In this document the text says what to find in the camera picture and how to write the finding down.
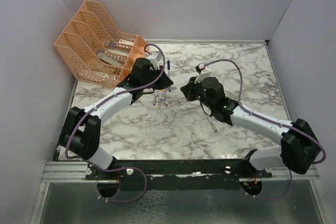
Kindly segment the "white pen red end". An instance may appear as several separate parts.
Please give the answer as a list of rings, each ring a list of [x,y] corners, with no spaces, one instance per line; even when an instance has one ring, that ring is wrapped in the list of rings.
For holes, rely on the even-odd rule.
[[[154,98],[153,98],[153,106],[156,106],[157,97],[158,97],[158,90],[155,90],[154,91]]]

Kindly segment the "white pen purple end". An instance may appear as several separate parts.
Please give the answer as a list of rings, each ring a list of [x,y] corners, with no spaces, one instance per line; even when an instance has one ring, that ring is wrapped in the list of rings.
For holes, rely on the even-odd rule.
[[[169,106],[168,99],[167,99],[167,90],[164,90],[164,101],[165,101],[165,106]]]

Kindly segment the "white pen yellow end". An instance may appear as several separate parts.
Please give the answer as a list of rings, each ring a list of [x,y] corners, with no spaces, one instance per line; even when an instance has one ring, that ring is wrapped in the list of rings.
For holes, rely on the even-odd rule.
[[[163,90],[159,90],[159,92],[158,92],[158,109],[161,108],[162,93],[163,93]]]

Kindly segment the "white pen green end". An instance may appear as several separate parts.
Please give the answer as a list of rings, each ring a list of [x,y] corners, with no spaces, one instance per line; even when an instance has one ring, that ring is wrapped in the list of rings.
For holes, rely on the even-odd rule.
[[[217,128],[216,128],[215,124],[212,122],[212,120],[209,120],[209,123],[210,123],[212,129],[214,130],[214,132],[217,132]]]

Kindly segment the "white pen blue end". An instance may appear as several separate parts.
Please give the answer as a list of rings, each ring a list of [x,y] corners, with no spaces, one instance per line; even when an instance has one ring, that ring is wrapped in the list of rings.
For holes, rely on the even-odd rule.
[[[171,78],[170,78],[170,68],[169,67],[167,68],[167,76],[171,80]],[[171,85],[168,87],[168,91],[171,92]]]

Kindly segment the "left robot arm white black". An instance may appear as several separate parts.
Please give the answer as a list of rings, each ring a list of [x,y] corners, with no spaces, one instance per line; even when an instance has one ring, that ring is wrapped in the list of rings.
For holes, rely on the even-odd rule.
[[[97,166],[102,178],[112,178],[116,172],[113,164],[116,159],[100,147],[102,124],[137,101],[144,94],[144,89],[163,90],[171,85],[173,81],[163,66],[156,70],[150,60],[136,59],[130,73],[126,74],[112,93],[84,109],[75,106],[69,110],[58,140],[59,145]]]

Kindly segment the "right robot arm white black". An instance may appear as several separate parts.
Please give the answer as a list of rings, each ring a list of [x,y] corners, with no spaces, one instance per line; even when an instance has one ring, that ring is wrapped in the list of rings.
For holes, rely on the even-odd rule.
[[[216,120],[243,127],[278,144],[278,147],[250,151],[246,155],[246,161],[241,164],[241,171],[246,177],[254,177],[266,168],[279,167],[302,175],[314,164],[322,148],[307,121],[282,121],[243,109],[238,101],[225,95],[224,87],[217,78],[207,77],[200,83],[195,80],[191,77],[180,88],[187,101],[199,101]]]

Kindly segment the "white card in organizer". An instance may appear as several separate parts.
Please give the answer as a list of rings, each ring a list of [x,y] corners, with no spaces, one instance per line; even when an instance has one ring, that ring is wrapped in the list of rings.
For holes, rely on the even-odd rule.
[[[120,39],[118,41],[118,43],[120,44],[124,44],[124,45],[129,45],[129,46],[133,46],[134,45],[134,42],[133,41],[130,41],[130,40],[124,40],[124,39]]]

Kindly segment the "grey stapler in organizer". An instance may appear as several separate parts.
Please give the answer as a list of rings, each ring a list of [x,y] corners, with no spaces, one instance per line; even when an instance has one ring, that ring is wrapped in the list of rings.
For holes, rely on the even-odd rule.
[[[123,67],[123,64],[121,64],[120,62],[112,59],[110,56],[108,56],[104,53],[99,52],[97,54],[97,56],[101,61],[105,62],[106,64],[109,64],[109,65],[115,66],[115,67]]]

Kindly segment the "orange mesh file organizer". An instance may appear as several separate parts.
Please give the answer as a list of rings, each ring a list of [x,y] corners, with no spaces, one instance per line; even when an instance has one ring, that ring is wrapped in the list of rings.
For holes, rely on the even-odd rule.
[[[100,2],[85,0],[54,47],[77,81],[114,88],[144,57],[146,44],[120,31]]]

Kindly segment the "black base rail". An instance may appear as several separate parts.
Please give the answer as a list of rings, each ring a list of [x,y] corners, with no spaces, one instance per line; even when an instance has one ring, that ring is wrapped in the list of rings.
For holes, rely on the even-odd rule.
[[[271,178],[249,164],[251,153],[238,159],[118,160],[109,171],[92,168],[86,180],[99,188],[117,184],[120,190],[239,190],[240,181]]]

